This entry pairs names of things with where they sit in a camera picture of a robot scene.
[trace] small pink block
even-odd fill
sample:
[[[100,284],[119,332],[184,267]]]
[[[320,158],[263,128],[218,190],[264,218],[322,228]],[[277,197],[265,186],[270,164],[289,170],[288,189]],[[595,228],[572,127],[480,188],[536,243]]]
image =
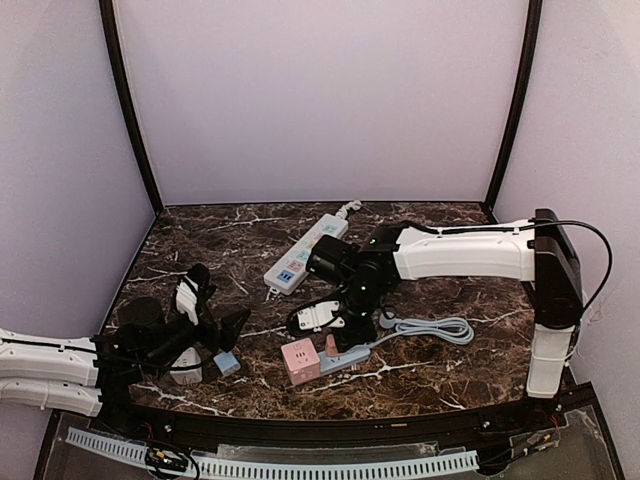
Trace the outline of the small pink block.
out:
[[[324,344],[324,352],[327,354],[327,357],[339,357],[340,352],[338,351],[338,347],[336,347],[336,339],[333,337],[333,334],[330,333],[327,335]]]
[[[300,385],[320,376],[320,357],[311,340],[303,338],[280,349],[291,383]]]

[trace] marble tabletop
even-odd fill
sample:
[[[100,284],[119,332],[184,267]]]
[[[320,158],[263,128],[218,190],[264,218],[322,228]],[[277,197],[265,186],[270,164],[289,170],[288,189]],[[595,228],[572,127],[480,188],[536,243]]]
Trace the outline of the marble tabletop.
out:
[[[523,395],[533,333],[533,310],[519,282],[447,277],[403,282],[389,296],[401,317],[470,320],[476,337],[455,346],[431,337],[400,337],[374,349],[355,370],[292,386],[280,347],[293,341],[287,313],[331,286],[309,277],[290,297],[271,296],[264,273],[324,213],[340,203],[179,206],[167,208],[142,247],[106,331],[128,300],[153,296],[165,311],[180,275],[195,263],[211,271],[218,291],[210,301],[224,315],[253,314],[234,349],[242,368],[222,377],[213,364],[203,381],[178,386],[169,375],[130,387],[137,404],[251,419],[380,419],[440,413],[516,400]],[[344,240],[359,244],[383,222],[429,225],[487,223],[476,203],[365,202],[349,217]],[[327,332],[313,335],[318,351]],[[208,352],[200,350],[201,356]]]

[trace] black metal pole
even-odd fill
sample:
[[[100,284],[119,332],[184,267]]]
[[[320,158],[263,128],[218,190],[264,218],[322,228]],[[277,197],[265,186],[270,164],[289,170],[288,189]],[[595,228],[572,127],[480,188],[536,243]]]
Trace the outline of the black metal pole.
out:
[[[502,144],[500,145],[500,152],[498,153],[498,159],[496,160],[496,165],[493,170],[489,190],[484,200],[485,206],[490,210],[493,210],[498,200],[500,187],[502,186],[502,181],[504,180],[504,175],[509,165],[509,157],[511,156],[513,143],[516,139],[520,115],[522,114],[524,99],[527,95],[531,66],[533,65],[541,12],[542,0],[530,0],[529,11],[527,13],[527,25],[522,43],[522,53],[520,54],[520,65],[518,66],[516,85],[513,90],[513,98],[511,99],[511,108],[509,109],[509,116],[507,117],[507,124],[504,129],[504,135],[502,136]]]
[[[118,37],[118,27],[116,25],[116,18],[113,11],[113,0],[99,1],[104,38],[107,43],[109,60],[111,62],[111,71],[113,72],[113,79],[116,84],[118,98],[120,99],[122,115],[127,126],[127,131],[129,132],[129,140],[133,147],[133,153],[136,157],[136,162],[138,163],[140,175],[142,175],[142,181],[144,182],[144,186],[147,190],[149,201],[151,202],[151,206],[153,207],[156,215],[159,215],[162,210],[164,210],[164,205],[162,204],[158,185],[153,177],[149,157],[147,156],[147,151],[144,147],[144,142],[142,141],[142,134],[140,133],[140,126],[138,125],[138,117],[136,116],[133,99],[131,98],[131,91],[129,90],[129,82],[127,81],[124,60],[122,58],[122,50],[120,48],[120,39]]]

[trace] white cable tray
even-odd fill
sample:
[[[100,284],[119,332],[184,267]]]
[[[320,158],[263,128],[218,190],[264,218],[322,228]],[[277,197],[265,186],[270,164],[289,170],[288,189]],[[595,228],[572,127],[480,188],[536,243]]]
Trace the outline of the white cable tray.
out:
[[[146,468],[144,457],[147,447],[141,442],[69,428],[67,443],[120,463]],[[413,460],[344,465],[256,463],[198,454],[194,454],[193,458],[200,466],[200,478],[214,480],[417,480],[478,469],[475,451]],[[193,478],[195,473],[195,468],[190,464],[183,476]]]

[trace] light blue block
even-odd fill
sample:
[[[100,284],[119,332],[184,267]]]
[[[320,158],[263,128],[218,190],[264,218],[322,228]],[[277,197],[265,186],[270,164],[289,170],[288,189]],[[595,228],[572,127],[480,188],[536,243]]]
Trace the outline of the light blue block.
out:
[[[213,357],[213,361],[220,369],[220,373],[223,376],[228,377],[233,372],[240,370],[240,362],[236,360],[236,357],[231,352],[222,352]]]

